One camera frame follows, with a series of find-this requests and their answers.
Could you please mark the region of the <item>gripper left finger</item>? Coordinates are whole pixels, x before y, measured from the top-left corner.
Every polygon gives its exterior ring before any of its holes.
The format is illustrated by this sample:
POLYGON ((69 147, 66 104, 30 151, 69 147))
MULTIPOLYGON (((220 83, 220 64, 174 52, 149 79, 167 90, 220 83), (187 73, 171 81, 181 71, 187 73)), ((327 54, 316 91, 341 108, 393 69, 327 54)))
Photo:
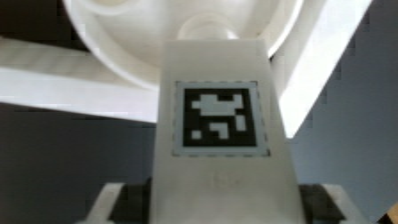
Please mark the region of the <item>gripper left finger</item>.
POLYGON ((107 183, 85 218, 73 224, 149 224, 151 180, 107 183))

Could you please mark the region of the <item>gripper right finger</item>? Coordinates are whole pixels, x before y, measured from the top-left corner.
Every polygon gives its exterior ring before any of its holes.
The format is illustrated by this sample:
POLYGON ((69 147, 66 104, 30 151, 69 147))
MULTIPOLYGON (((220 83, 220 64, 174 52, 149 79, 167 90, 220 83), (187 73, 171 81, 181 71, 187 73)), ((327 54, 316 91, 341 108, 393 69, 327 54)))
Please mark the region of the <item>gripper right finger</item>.
POLYGON ((299 190, 306 224, 371 224, 339 185, 300 184, 299 190))

